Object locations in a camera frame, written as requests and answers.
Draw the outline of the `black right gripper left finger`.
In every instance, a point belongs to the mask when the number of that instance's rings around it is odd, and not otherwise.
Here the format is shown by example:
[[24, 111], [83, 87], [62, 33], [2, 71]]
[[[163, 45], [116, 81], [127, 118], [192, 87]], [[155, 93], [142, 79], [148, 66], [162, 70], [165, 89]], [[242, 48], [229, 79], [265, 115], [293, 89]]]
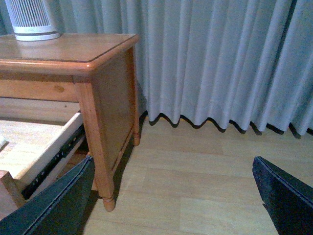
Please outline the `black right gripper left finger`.
[[93, 157], [78, 165], [0, 222], [2, 235], [75, 235], [94, 179]]

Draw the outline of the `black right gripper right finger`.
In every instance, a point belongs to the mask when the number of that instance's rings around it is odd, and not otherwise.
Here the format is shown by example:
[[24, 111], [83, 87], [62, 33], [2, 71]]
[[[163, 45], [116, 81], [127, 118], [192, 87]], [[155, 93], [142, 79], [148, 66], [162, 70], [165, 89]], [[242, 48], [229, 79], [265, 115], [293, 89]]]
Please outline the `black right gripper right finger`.
[[257, 156], [252, 173], [264, 206], [280, 235], [313, 233], [313, 188]]

